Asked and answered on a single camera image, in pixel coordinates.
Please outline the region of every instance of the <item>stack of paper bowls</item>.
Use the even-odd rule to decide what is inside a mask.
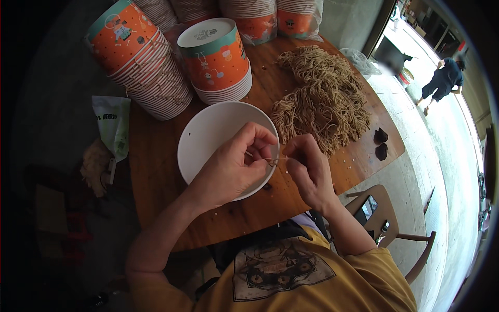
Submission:
[[[219,16],[217,0],[171,0],[170,2],[179,22],[188,26]]]
[[[168,0],[134,0],[133,2],[162,33],[177,23],[177,17]]]
[[[250,61],[232,19],[213,18],[191,26],[177,44],[204,103],[237,101],[250,91]]]
[[[236,21],[244,43],[262,44],[277,36],[275,0],[219,0],[224,17]]]
[[[156,119],[171,119],[191,102],[170,44],[133,2],[115,3],[92,24],[84,42],[108,77]]]
[[[315,0],[277,0],[279,35],[305,38],[317,6]]]

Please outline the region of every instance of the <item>wooden chair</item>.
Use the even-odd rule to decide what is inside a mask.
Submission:
[[[381,241],[379,247],[387,247],[394,239],[400,238],[404,240],[411,241],[419,241],[419,242],[428,242],[425,250],[416,261],[416,264],[412,267],[412,269],[405,276],[406,281],[411,284],[416,277],[418,277],[419,273],[423,270],[428,257],[430,256],[430,251],[433,247],[433,242],[435,241],[435,236],[437,232],[432,232],[430,237],[419,236],[419,235],[409,235],[409,234],[400,234],[399,233],[399,225],[397,223],[397,217],[395,216],[395,211],[393,210],[392,202],[390,201],[390,197],[384,186],[375,185],[364,192],[356,192],[347,194],[347,197],[356,197],[353,201],[351,201],[348,205],[346,205],[346,209],[354,215],[359,209],[362,208],[362,205],[367,200],[369,195],[376,200],[378,203],[378,208],[374,211],[372,216],[367,220],[364,228],[367,231],[374,231],[374,238],[378,238],[382,233],[381,228],[384,225],[385,221],[390,221],[390,227],[388,231],[383,235],[386,237]]]

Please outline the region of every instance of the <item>black shirt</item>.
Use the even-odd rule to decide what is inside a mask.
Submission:
[[[455,85],[463,86],[463,73],[459,68],[459,65],[450,57],[444,58],[445,67],[440,68],[440,77],[449,84],[452,88]]]

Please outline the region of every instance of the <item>barcode label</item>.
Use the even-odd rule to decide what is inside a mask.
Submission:
[[[204,30],[201,30],[197,35],[196,35],[196,40],[205,40],[207,39],[209,36],[211,35],[214,35],[215,33],[217,33],[218,29],[210,29],[210,30],[207,30],[207,29],[204,29]]]

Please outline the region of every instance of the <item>black shorts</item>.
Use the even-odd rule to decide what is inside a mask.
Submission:
[[[442,79],[436,77],[436,75],[433,75],[432,80],[421,89],[423,93],[422,97],[427,98],[435,91],[435,89],[437,91],[433,94],[432,99],[435,99],[438,102],[444,96],[451,93],[452,87],[446,84]]]

